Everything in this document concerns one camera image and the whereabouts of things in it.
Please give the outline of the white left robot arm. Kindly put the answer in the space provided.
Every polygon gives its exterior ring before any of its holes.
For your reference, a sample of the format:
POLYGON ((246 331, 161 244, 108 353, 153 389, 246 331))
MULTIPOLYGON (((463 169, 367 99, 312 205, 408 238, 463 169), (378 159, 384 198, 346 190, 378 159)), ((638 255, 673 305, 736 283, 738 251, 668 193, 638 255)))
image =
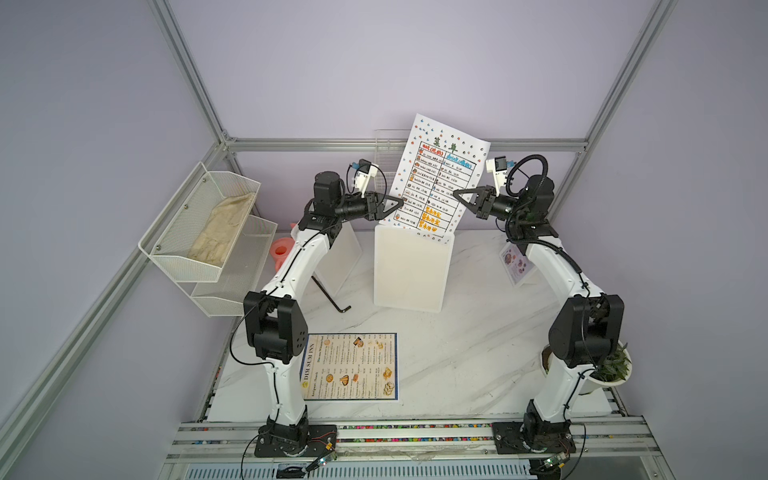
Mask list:
POLYGON ((385 220, 403 206, 403 199, 387 193, 347 192, 336 172, 315 176, 313 198, 294 228, 287 259, 262 290, 248 292, 243 300, 245 338, 256 356, 252 365, 268 375, 268 427, 296 430, 307 422, 300 366, 309 329, 300 303, 318 265, 345 223, 385 220))

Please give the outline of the large white board front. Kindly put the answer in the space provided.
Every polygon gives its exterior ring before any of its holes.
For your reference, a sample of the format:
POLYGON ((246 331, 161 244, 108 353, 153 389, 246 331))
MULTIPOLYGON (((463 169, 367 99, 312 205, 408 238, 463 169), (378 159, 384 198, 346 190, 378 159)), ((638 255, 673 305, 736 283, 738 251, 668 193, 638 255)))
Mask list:
POLYGON ((430 239, 411 229, 384 225, 374 233, 374 304, 440 312, 455 236, 430 239))

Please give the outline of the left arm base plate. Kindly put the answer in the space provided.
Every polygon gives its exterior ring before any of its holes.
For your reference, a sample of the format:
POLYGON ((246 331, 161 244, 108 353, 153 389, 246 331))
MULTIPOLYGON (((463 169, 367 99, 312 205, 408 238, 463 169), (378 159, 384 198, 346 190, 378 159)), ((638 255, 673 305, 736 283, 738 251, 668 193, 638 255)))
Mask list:
POLYGON ((302 419, 296 425, 283 425, 268 419, 254 442, 256 458, 320 457, 336 448, 338 427, 310 424, 302 419))

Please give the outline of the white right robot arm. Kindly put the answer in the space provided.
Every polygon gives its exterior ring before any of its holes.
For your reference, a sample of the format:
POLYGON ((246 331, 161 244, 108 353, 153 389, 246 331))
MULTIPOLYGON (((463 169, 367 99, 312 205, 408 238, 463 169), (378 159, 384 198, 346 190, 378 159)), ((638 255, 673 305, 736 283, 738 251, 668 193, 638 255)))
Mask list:
POLYGON ((624 302, 605 293, 566 252, 548 215, 554 182, 542 154, 514 164, 486 162, 492 186, 456 190, 453 196, 480 219, 502 222, 507 241, 531 260, 555 293, 559 312, 548 332, 550 366, 544 386, 529 402, 521 431, 530 437, 566 431, 572 403, 619 347, 624 302))

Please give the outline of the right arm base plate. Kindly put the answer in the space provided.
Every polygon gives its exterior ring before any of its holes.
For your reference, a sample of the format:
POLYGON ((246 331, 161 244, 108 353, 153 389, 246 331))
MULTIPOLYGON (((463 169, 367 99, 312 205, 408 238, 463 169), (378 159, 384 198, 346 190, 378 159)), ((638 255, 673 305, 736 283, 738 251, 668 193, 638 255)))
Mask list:
POLYGON ((494 422, 492 437, 498 454, 573 454, 576 446, 570 422, 526 425, 524 422, 494 422))

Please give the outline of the dotted table price menu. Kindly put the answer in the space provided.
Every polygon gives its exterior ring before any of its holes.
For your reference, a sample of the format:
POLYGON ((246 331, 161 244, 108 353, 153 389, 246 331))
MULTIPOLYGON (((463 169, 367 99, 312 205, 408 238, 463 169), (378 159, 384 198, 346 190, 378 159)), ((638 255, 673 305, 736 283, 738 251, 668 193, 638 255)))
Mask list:
POLYGON ((491 143, 418 114, 407 136, 389 195, 402 201, 383 226, 446 243, 466 208, 456 190, 478 186, 491 143))

